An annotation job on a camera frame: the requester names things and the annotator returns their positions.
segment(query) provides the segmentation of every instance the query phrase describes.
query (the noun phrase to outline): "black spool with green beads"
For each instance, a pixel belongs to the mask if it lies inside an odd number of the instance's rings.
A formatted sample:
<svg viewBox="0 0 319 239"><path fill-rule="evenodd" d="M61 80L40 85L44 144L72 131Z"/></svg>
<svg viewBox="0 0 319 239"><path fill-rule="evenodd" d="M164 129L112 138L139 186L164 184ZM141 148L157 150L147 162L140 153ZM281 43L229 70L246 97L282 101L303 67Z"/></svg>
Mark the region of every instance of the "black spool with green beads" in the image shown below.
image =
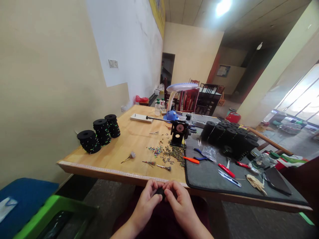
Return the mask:
<svg viewBox="0 0 319 239"><path fill-rule="evenodd" d="M104 117L107 121L107 126L112 138L117 138L121 135L119 125L117 124L116 115L107 115Z"/></svg>
<svg viewBox="0 0 319 239"><path fill-rule="evenodd" d="M97 119L96 121L94 121L93 128L102 146L105 146L111 142L112 138L109 131L109 127L107 126L106 119Z"/></svg>
<svg viewBox="0 0 319 239"><path fill-rule="evenodd" d="M94 131L84 130L77 134L77 138L80 140L83 149L89 154L100 151L101 144Z"/></svg>

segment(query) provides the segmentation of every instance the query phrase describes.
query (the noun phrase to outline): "yellow banner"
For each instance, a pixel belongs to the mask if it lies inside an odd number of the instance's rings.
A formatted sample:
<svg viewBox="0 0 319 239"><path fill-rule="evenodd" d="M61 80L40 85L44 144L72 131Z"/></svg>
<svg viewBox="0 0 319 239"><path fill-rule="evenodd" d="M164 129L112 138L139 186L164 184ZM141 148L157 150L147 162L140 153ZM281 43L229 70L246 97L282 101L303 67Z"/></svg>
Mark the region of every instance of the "yellow banner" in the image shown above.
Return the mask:
<svg viewBox="0 0 319 239"><path fill-rule="evenodd" d="M153 12L154 19L159 28L159 32L164 39L164 27L165 27L165 6L164 0L149 0Z"/></svg>

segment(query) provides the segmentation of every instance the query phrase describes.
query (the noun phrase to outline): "ceiling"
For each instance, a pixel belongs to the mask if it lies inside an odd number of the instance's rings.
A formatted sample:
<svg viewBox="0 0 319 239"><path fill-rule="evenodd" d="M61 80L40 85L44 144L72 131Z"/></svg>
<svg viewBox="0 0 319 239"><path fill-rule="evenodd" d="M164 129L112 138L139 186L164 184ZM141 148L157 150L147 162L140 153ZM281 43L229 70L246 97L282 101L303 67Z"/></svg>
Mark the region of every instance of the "ceiling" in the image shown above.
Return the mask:
<svg viewBox="0 0 319 239"><path fill-rule="evenodd" d="M250 50L280 45L311 0L232 0L217 18L220 0L164 0L166 21L225 31L222 46Z"/></svg>

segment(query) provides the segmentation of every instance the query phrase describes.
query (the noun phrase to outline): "wall switch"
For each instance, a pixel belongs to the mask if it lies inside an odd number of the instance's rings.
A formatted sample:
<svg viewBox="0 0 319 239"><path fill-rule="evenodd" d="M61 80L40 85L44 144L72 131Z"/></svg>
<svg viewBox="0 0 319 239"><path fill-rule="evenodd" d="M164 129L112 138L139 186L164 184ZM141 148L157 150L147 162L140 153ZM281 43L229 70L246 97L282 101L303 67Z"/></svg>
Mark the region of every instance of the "wall switch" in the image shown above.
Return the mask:
<svg viewBox="0 0 319 239"><path fill-rule="evenodd" d="M109 60L110 68L119 68L117 60Z"/></svg>

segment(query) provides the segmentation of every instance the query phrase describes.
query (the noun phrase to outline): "plastic bottle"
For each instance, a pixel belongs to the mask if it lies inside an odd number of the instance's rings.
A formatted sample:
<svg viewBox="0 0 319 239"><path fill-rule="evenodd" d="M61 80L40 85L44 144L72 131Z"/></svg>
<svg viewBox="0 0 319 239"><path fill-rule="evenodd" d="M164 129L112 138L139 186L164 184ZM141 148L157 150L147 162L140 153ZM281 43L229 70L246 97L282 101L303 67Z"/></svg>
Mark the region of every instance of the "plastic bottle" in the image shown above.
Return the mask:
<svg viewBox="0 0 319 239"><path fill-rule="evenodd" d="M160 115L160 102L157 101L156 104L155 104L155 115L158 116Z"/></svg>
<svg viewBox="0 0 319 239"><path fill-rule="evenodd" d="M162 98L162 100L160 100L160 110L164 110L165 109L165 100L164 98Z"/></svg>

